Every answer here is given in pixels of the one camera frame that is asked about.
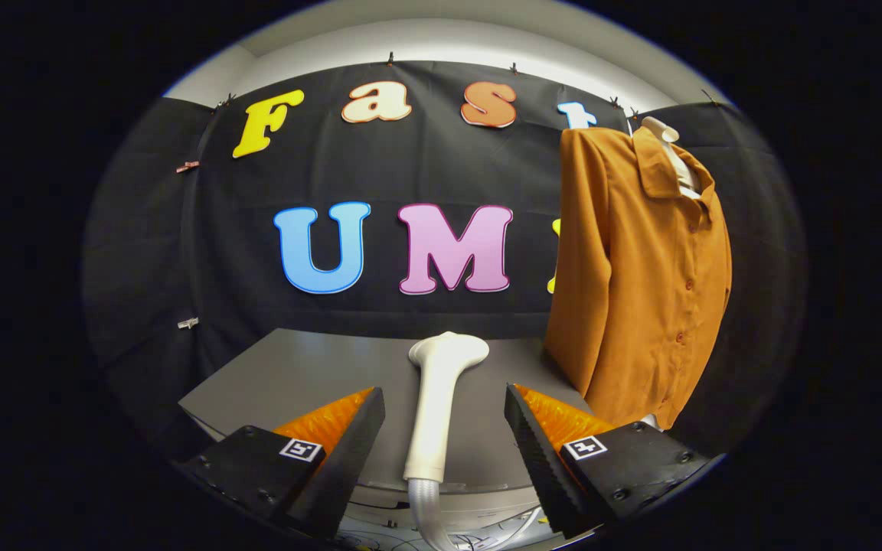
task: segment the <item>yellow letter f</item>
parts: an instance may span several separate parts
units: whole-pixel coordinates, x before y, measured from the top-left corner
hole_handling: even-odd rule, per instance
[[[270,137],[263,135],[265,130],[277,132],[284,123],[288,114],[288,105],[294,107],[305,99],[305,92],[295,90],[278,97],[256,102],[247,108],[247,123],[244,126],[244,135],[240,143],[234,149],[234,159],[250,153],[263,151],[270,143]]]

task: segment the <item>flexible hose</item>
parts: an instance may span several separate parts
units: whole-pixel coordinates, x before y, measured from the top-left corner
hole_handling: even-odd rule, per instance
[[[437,481],[411,478],[407,481],[407,496],[420,537],[437,551],[459,551],[445,534],[444,524],[441,523],[441,498]]]

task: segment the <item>gray table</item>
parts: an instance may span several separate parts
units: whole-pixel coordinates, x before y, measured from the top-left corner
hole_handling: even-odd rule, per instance
[[[348,394],[380,386],[386,419],[358,484],[405,491],[403,463],[420,391],[420,370],[407,359],[414,342],[276,329],[179,405],[221,440],[243,425],[275,429]],[[487,342],[488,358],[462,373],[455,388],[442,493],[532,485],[503,415],[506,383],[591,412],[543,354],[539,339]]]

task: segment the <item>white mannequin stand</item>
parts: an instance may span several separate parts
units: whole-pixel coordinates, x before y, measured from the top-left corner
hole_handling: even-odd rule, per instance
[[[662,143],[662,149],[665,150],[665,156],[669,157],[669,161],[672,163],[672,167],[676,171],[676,178],[679,180],[680,193],[690,199],[699,199],[700,182],[697,181],[696,175],[693,174],[693,171],[689,170],[686,163],[676,155],[675,151],[672,151],[672,147],[669,145],[679,139],[679,132],[676,132],[672,126],[666,125],[665,122],[652,118],[652,116],[646,116],[646,118],[642,119],[642,126],[650,129],[659,140],[659,143]]]

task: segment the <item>orange shirt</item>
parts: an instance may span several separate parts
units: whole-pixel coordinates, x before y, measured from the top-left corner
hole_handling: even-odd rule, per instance
[[[710,359],[730,295],[730,241],[714,179],[679,192],[650,130],[560,137],[560,248],[544,344],[613,425],[655,414],[671,428]]]

